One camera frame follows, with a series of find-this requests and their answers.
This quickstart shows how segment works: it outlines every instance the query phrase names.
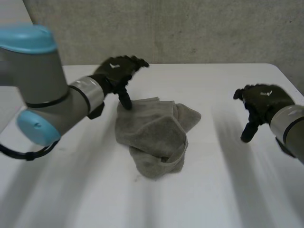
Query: silver metal ring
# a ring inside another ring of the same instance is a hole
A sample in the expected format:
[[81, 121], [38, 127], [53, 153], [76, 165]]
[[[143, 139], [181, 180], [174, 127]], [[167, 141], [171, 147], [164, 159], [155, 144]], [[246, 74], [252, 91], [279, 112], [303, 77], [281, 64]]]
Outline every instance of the silver metal ring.
[[291, 105], [279, 110], [271, 120], [270, 129], [277, 139], [284, 143], [284, 132], [295, 120], [304, 116], [304, 107]]
[[105, 95], [102, 87], [90, 77], [82, 77], [74, 81], [71, 86], [80, 89], [90, 102], [91, 110], [95, 110], [104, 101]]

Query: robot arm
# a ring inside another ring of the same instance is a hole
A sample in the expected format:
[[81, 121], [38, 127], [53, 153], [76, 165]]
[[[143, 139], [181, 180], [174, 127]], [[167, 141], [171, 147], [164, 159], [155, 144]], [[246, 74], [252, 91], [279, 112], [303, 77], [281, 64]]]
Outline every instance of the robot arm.
[[248, 143], [262, 124], [269, 124], [276, 141], [286, 154], [304, 164], [304, 107], [276, 85], [247, 85], [238, 89], [234, 99], [243, 101], [249, 111], [241, 140]]
[[149, 64], [136, 57], [109, 58], [91, 75], [68, 85], [52, 33], [40, 25], [0, 29], [0, 85], [19, 89], [27, 109], [17, 118], [20, 130], [34, 143], [48, 147], [84, 117], [99, 117], [108, 93], [122, 105], [132, 103], [125, 86]]
[[270, 129], [281, 149], [304, 164], [304, 107], [291, 105], [282, 108], [272, 118]]

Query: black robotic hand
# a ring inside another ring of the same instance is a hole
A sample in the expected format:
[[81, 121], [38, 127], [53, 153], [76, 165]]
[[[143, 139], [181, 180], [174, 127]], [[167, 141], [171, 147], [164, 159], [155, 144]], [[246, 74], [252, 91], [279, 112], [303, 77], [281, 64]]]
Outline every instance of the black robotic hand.
[[125, 87], [141, 67], [149, 67], [149, 64], [135, 56], [111, 57], [103, 62], [91, 77], [101, 85], [104, 96], [108, 93], [118, 94], [122, 106], [130, 110], [132, 102]]
[[241, 135], [241, 140], [245, 143], [252, 140], [260, 125], [270, 124], [276, 112], [295, 104], [292, 98], [276, 85], [247, 85], [243, 89], [236, 90], [233, 99], [243, 101], [245, 108], [249, 111], [249, 122]]

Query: logo on robotic hand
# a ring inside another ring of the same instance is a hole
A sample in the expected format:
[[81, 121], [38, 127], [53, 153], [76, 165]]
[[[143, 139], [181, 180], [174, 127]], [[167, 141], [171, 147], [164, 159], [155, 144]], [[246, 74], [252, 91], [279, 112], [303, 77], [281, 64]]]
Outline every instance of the logo on robotic hand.
[[112, 65], [111, 63], [110, 63], [110, 67], [112, 68], [112, 69], [114, 69], [114, 68], [119, 68], [120, 67], [120, 65]]
[[263, 95], [263, 96], [270, 96], [272, 94], [272, 90], [268, 93], [260, 93], [260, 94]]

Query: crumpled towel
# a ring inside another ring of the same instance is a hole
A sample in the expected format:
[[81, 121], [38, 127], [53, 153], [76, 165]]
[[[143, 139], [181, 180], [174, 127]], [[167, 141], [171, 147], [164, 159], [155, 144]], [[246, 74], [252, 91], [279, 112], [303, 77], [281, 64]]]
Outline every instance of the crumpled towel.
[[188, 146], [186, 132], [200, 121], [201, 114], [158, 97], [132, 104], [129, 111], [120, 103], [117, 107], [117, 142], [129, 146], [137, 170], [145, 177], [180, 172]]

